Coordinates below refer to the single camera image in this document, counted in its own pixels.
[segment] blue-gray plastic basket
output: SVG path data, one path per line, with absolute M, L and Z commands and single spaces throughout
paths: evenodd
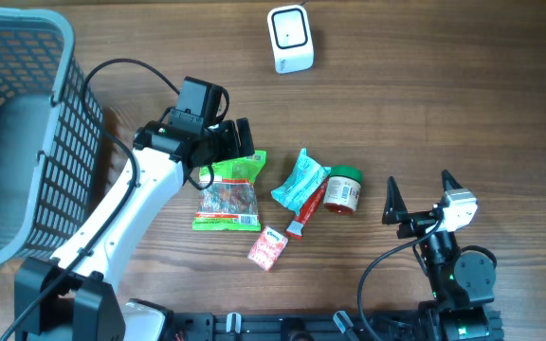
M 59 13 L 0 9 L 0 264 L 47 258 L 87 218 L 101 136 L 74 47 Z

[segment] wooden table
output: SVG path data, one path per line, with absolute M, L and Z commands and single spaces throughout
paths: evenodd
M 255 233 L 193 232 L 190 187 L 155 219 L 132 257 L 118 297 L 178 312 L 243 314 L 355 311 L 367 264 L 398 245 L 380 223 L 394 175 L 410 210 L 429 209 L 449 169 L 477 195 L 460 245 L 499 258 L 495 309 L 508 340 L 546 340 L 546 2 L 318 2 L 307 5 L 315 66 L 279 76 L 266 14 L 277 3 L 58 7 L 76 30 L 84 71 L 115 57 L 150 63 L 181 85 L 192 76 L 225 86 L 229 116 L 248 117 L 267 150 L 256 182 L 262 222 L 283 230 L 292 213 L 270 190 L 300 148 L 323 165 L 364 172 L 352 217 L 320 210 L 270 273 L 246 259 Z M 94 79 L 109 128 L 130 144 L 137 127 L 176 95 L 131 65 Z M 102 155 L 100 190 L 125 160 Z M 12 316 L 13 272 L 0 269 L 0 333 Z M 409 251 L 383 262 L 365 291 L 370 309 L 414 309 L 431 299 Z

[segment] white square object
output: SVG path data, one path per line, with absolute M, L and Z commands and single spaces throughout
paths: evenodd
M 313 41 L 304 7 L 291 5 L 272 9 L 267 21 L 275 70 L 284 74 L 311 67 L 314 59 Z

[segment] green snack package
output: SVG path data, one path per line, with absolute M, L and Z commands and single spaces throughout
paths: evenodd
M 265 151 L 212 165 L 214 182 L 199 194 L 194 231 L 261 231 L 254 181 L 266 160 Z M 201 186 L 209 182 L 208 168 L 199 171 Z

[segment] barcode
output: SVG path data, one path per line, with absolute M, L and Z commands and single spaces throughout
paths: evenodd
M 257 225 L 258 217 L 256 216 L 240 216 L 239 224 Z

